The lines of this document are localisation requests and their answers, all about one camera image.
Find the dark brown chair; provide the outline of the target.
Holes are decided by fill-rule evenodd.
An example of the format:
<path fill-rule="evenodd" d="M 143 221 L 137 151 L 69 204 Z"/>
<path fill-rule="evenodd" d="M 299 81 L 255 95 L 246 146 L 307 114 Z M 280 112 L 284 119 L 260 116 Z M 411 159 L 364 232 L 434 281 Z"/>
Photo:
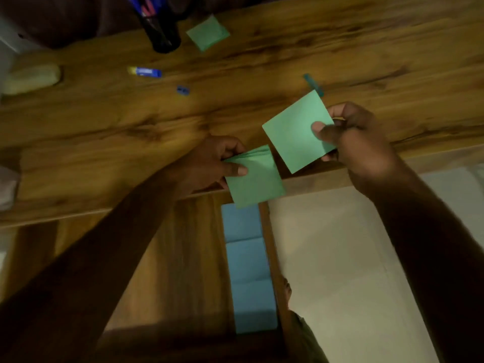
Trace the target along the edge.
<path fill-rule="evenodd" d="M 128 0 L 0 0 L 0 18 L 49 49 L 141 28 Z"/>

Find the person's left hand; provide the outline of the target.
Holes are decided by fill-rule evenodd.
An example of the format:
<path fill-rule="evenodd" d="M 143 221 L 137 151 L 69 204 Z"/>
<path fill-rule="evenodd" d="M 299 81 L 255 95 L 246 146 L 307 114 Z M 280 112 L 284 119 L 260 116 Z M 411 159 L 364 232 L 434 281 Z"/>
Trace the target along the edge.
<path fill-rule="evenodd" d="M 205 138 L 175 163 L 184 195 L 206 189 L 214 183 L 226 188 L 226 177 L 221 176 L 221 163 L 245 152 L 245 146 L 236 137 L 210 135 Z"/>

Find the person's right forearm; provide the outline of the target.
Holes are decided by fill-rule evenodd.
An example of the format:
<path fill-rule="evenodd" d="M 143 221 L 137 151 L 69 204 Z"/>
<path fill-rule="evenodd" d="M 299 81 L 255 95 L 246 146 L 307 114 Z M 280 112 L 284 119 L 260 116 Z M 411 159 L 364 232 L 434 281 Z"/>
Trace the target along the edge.
<path fill-rule="evenodd" d="M 484 363 L 484 249 L 402 160 L 358 189 L 376 207 L 441 363 Z"/>

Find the blue glue stick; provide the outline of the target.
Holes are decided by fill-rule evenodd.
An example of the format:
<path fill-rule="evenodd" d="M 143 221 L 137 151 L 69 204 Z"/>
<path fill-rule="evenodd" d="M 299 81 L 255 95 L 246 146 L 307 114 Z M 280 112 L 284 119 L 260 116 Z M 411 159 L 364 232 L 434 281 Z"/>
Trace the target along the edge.
<path fill-rule="evenodd" d="M 162 72 L 159 69 L 142 68 L 142 67 L 128 67 L 127 71 L 130 75 L 150 78 L 161 78 Z"/>

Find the person's right hand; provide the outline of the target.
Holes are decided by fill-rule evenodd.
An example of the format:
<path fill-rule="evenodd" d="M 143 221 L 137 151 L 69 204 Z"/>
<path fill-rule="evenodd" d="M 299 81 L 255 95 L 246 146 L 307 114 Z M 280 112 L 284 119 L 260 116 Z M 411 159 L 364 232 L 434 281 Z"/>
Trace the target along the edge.
<path fill-rule="evenodd" d="M 345 102 L 330 106 L 328 113 L 334 122 L 341 123 L 341 137 L 336 149 L 321 160 L 343 164 L 359 192 L 371 198 L 403 172 L 401 158 L 372 112 Z"/>

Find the blue and pink pens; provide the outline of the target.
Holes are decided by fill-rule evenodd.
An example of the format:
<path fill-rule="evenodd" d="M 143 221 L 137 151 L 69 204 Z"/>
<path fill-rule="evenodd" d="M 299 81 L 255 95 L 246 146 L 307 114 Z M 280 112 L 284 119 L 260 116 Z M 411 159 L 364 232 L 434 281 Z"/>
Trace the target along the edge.
<path fill-rule="evenodd" d="M 155 17 L 167 7 L 166 0 L 128 0 L 139 16 Z"/>

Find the single green paper square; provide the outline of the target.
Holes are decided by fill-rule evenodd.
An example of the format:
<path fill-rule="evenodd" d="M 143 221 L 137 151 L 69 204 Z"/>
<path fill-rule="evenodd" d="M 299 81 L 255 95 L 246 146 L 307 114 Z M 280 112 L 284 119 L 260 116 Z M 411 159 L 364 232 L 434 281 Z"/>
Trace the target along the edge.
<path fill-rule="evenodd" d="M 314 135 L 311 129 L 314 122 L 334 124 L 316 90 L 262 125 L 291 174 L 336 149 Z"/>

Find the person's olive trouser leg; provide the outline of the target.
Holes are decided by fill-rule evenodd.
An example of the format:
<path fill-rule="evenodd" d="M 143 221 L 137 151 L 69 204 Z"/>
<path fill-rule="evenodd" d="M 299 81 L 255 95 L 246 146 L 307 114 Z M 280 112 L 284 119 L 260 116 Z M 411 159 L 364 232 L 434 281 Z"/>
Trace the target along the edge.
<path fill-rule="evenodd" d="M 329 363 L 328 358 L 326 357 L 324 351 L 319 345 L 312 329 L 306 323 L 306 320 L 292 310 L 290 310 L 289 312 L 291 314 L 294 327 L 299 332 L 299 335 L 302 338 L 302 343 L 306 350 L 308 363 Z"/>

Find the wooden desk cabinet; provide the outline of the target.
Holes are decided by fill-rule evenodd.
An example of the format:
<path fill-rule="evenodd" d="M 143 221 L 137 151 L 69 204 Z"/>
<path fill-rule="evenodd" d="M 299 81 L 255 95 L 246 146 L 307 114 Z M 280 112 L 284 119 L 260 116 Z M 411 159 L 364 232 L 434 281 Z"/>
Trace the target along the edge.
<path fill-rule="evenodd" d="M 278 328 L 235 331 L 221 206 L 228 193 L 168 214 L 98 341 L 80 363 L 292 363 L 291 322 L 267 202 L 258 205 Z"/>

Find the blue floor mat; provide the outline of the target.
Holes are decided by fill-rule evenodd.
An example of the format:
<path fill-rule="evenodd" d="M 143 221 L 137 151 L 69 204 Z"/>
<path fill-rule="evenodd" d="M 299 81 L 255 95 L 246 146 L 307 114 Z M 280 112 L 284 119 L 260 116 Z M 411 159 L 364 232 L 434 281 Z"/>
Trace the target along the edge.
<path fill-rule="evenodd" d="M 221 206 L 235 331 L 251 334 L 278 328 L 275 292 L 257 205 Z"/>

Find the pale yellow eraser block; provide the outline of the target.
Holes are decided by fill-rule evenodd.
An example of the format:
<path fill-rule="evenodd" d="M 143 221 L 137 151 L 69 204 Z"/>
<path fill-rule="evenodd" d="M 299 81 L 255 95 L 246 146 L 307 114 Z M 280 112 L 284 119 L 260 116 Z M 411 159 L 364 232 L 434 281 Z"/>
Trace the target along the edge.
<path fill-rule="evenodd" d="M 62 75 L 61 67 L 56 64 L 10 71 L 4 80 L 2 95 L 15 96 L 51 87 L 61 81 Z"/>

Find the green paper sheets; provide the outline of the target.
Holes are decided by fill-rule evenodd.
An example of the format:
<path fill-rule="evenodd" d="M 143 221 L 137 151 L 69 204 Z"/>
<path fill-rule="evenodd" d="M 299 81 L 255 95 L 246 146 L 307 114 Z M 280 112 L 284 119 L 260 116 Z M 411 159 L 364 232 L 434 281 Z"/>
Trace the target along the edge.
<path fill-rule="evenodd" d="M 226 178 L 236 208 L 257 205 L 286 195 L 268 145 L 225 159 L 224 162 L 240 164 L 248 169 L 245 176 Z"/>

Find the person's left forearm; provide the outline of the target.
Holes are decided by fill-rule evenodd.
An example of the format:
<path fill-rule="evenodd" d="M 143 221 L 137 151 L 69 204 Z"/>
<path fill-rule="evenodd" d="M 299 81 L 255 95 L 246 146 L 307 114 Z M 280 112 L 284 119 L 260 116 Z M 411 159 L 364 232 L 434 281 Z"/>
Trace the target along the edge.
<path fill-rule="evenodd" d="M 77 363 L 95 347 L 166 213 L 193 191 L 172 164 L 0 304 L 0 363 Z"/>

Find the black pen holder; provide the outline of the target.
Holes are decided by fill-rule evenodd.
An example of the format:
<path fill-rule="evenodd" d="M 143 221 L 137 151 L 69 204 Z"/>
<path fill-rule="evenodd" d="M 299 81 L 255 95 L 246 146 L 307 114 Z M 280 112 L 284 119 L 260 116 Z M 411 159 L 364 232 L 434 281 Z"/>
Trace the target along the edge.
<path fill-rule="evenodd" d="M 155 52 L 168 54 L 179 48 L 181 39 L 177 26 L 178 19 L 168 3 L 155 17 L 138 17 Z"/>

